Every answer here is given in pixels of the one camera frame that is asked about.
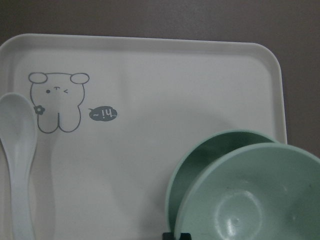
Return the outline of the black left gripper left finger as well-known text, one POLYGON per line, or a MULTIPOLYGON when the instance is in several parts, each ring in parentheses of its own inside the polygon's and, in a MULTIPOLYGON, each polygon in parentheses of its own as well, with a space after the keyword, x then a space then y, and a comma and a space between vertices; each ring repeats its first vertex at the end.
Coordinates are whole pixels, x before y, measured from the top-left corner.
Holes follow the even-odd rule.
POLYGON ((162 233, 162 240, 175 240, 174 229, 162 233))

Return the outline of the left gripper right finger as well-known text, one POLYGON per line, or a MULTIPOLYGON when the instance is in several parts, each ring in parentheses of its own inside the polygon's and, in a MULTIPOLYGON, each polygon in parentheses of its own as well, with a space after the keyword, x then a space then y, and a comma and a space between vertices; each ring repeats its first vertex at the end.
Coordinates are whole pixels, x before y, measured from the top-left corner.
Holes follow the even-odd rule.
POLYGON ((179 240, 192 240, 192 234, 189 227, 182 227, 180 230, 179 240))

